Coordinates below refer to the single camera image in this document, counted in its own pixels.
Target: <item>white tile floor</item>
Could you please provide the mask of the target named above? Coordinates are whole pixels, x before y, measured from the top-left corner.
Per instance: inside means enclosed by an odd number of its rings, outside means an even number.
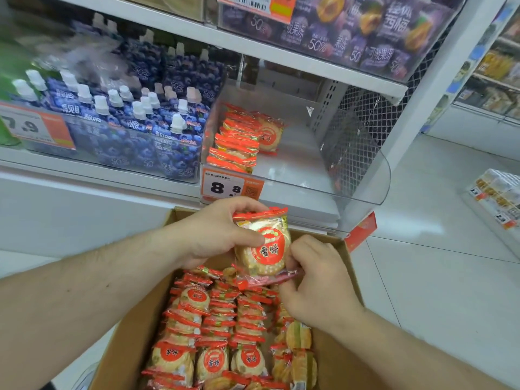
[[[520,173],[520,162],[417,137],[352,260],[368,308],[520,388],[520,259],[458,196],[488,168]],[[0,276],[48,260],[0,252]],[[58,390],[72,389],[108,338],[54,380]]]

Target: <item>price tag reading 8.8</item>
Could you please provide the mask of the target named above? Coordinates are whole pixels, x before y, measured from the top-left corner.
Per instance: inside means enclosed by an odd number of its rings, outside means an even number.
[[[225,199],[242,195],[244,189],[244,179],[225,176],[211,170],[204,170],[204,182],[202,185],[202,195],[218,199]]]
[[[11,134],[20,138],[54,144],[42,117],[32,111],[0,104],[0,118]]]

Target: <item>red circular label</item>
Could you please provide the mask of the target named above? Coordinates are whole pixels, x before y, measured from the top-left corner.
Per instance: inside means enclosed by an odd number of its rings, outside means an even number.
[[[246,367],[255,368],[260,364],[261,357],[258,349],[243,349],[240,358]]]
[[[184,352],[168,345],[161,347],[161,357],[165,361],[171,362],[179,360],[179,358],[181,358],[183,354]]]
[[[190,290],[188,290],[188,297],[191,300],[196,301],[198,303],[203,303],[207,300],[206,293],[204,293],[201,290],[197,290],[196,288],[191,288]]]
[[[216,373],[224,365],[224,352],[221,349],[209,350],[204,356],[204,367],[211,373]]]
[[[262,135],[260,137],[260,140],[265,142],[266,144],[271,144],[276,141],[276,134],[277,132],[270,128],[270,127],[264,127],[262,129]]]
[[[285,251],[283,233],[272,227],[263,227],[258,232],[264,236],[265,242],[260,248],[251,248],[255,260],[262,265],[273,265],[282,260]]]

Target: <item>orange price label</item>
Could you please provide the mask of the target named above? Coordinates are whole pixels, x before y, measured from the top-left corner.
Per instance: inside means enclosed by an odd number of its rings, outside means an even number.
[[[208,201],[236,196],[260,198],[264,181],[249,176],[237,176],[218,168],[204,166],[202,169],[202,197]]]
[[[76,149],[60,115],[0,103],[0,118],[11,134],[18,138]]]
[[[218,0],[249,12],[277,20],[285,24],[291,22],[296,0]]]

